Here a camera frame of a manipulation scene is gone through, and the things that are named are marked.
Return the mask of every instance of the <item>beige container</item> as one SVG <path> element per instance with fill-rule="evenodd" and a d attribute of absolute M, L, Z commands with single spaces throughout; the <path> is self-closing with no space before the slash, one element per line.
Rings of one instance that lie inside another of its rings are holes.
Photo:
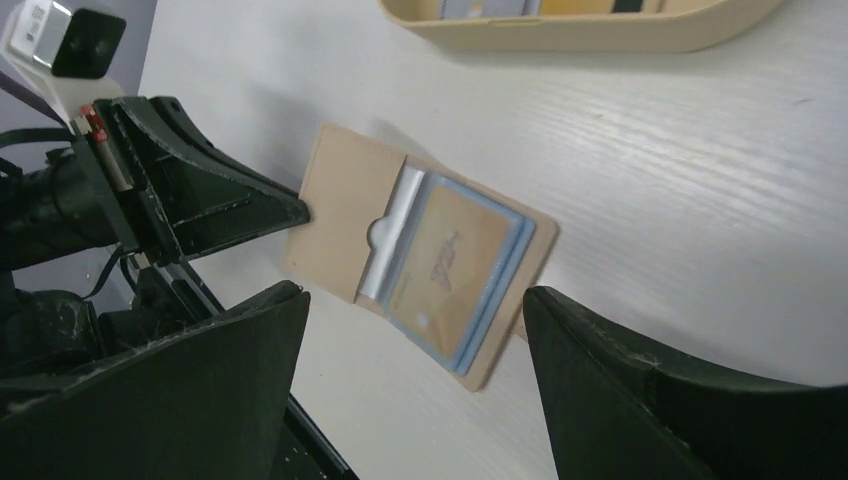
<path fill-rule="evenodd" d="M 642 13 L 440 20 L 442 0 L 378 1 L 393 22 L 446 48 L 556 52 L 690 52 L 735 37 L 784 2 L 645 0 Z"/>

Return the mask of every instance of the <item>beige tray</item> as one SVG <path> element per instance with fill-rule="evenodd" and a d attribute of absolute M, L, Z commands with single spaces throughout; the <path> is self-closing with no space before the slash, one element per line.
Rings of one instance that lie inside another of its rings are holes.
<path fill-rule="evenodd" d="M 559 52 L 690 52 L 735 37 L 784 2 L 646 0 L 643 13 L 439 20 L 442 0 L 378 1 L 393 22 L 446 48 Z"/>

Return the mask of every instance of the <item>red component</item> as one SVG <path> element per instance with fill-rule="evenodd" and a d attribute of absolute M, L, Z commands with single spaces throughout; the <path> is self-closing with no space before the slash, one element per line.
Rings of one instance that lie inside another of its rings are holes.
<path fill-rule="evenodd" d="M 103 126 L 103 120 L 101 120 L 100 116 L 97 115 L 97 112 L 94 111 L 94 105 L 83 105 L 80 107 L 80 113 L 83 114 L 85 119 L 88 120 L 88 124 L 91 126 L 91 138 L 97 143 L 105 142 L 109 136 L 106 135 L 106 128 Z"/>

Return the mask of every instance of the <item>tabletop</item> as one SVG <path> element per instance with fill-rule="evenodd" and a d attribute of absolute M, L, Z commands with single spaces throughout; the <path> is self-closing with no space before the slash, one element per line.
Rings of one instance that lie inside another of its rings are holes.
<path fill-rule="evenodd" d="M 296 187 L 334 122 L 554 217 L 540 284 L 740 370 L 848 381 L 842 0 L 789 0 L 681 55 L 459 53 L 376 0 L 159 0 L 141 82 Z M 226 306 L 285 233 L 194 263 Z M 293 393 L 365 479 L 555 478 L 527 344 L 464 391 L 387 322 L 310 288 Z"/>

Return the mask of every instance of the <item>tan plastic case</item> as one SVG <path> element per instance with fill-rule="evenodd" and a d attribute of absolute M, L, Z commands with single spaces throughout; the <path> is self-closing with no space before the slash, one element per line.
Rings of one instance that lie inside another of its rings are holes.
<path fill-rule="evenodd" d="M 646 0 L 641 13 L 467 20 L 440 20 L 442 0 L 377 1 L 393 22 L 456 50 L 690 52 L 735 37 L 785 0 Z"/>
<path fill-rule="evenodd" d="M 515 325 L 524 291 L 535 284 L 556 239 L 558 228 L 550 217 L 438 162 L 327 124 L 318 135 L 300 190 L 312 221 L 289 231 L 283 265 L 342 300 L 380 315 L 378 305 L 357 291 L 371 256 L 368 229 L 386 215 L 405 164 L 449 176 L 536 222 L 533 238 L 471 369 L 465 376 L 454 375 L 465 388 L 476 391 L 485 385 Z"/>

